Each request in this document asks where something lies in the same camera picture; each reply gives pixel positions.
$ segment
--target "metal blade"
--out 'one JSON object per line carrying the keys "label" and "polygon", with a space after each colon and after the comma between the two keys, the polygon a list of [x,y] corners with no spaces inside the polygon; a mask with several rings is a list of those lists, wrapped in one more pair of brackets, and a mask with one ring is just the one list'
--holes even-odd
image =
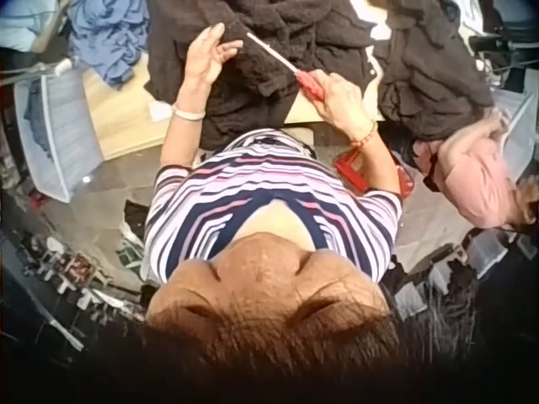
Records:
{"label": "metal blade", "polygon": [[254,34],[251,34],[250,32],[247,32],[247,36],[249,38],[251,38],[254,42],[256,42],[257,44],[259,44],[260,46],[262,46],[266,52],[268,52],[270,55],[272,55],[275,59],[277,59],[278,61],[280,61],[283,65],[285,65],[286,67],[288,67],[290,70],[292,70],[292,72],[294,74],[297,73],[297,67],[295,67],[294,65],[292,65],[287,59],[285,59],[283,56],[281,56],[279,54],[279,52],[277,52],[276,50],[272,49],[271,46],[269,46],[268,44],[266,44],[265,42],[263,42],[262,40],[260,40],[259,38],[257,38],[256,35]]}

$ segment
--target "pink and navy striped shirt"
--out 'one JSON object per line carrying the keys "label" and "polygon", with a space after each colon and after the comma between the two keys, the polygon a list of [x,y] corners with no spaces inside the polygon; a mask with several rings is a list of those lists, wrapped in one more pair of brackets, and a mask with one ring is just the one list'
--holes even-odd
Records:
{"label": "pink and navy striped shirt", "polygon": [[166,282],[179,262],[211,259],[276,199],[301,219],[317,250],[339,253],[375,282],[382,278],[402,214],[399,197],[375,189],[353,195],[301,143],[269,129],[239,137],[195,169],[160,170],[145,237],[154,275]]}

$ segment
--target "red handle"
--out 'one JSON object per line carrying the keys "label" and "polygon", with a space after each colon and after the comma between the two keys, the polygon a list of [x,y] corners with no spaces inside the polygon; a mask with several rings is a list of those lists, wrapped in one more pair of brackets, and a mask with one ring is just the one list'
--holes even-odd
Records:
{"label": "red handle", "polygon": [[308,72],[298,70],[296,73],[297,81],[301,84],[303,90],[309,93],[313,98],[318,101],[323,101],[323,89],[320,84],[312,78]]}

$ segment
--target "white bracelet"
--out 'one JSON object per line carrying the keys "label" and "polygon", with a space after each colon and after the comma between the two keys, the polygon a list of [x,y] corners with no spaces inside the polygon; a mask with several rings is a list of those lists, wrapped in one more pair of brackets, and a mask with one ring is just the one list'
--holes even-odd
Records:
{"label": "white bracelet", "polygon": [[181,109],[178,109],[176,105],[172,106],[172,111],[174,112],[174,115],[178,116],[182,120],[190,120],[191,122],[198,122],[199,120],[203,120],[205,117],[205,112],[193,114],[192,112],[185,112]]}

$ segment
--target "person in pink shirt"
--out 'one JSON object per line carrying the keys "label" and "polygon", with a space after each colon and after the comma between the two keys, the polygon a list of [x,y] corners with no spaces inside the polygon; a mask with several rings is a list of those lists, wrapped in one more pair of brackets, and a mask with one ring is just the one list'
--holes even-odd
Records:
{"label": "person in pink shirt", "polygon": [[508,120],[498,110],[458,130],[445,141],[416,141],[414,162],[475,227],[528,225],[536,221],[531,204],[539,200],[539,181],[516,184],[502,156]]}

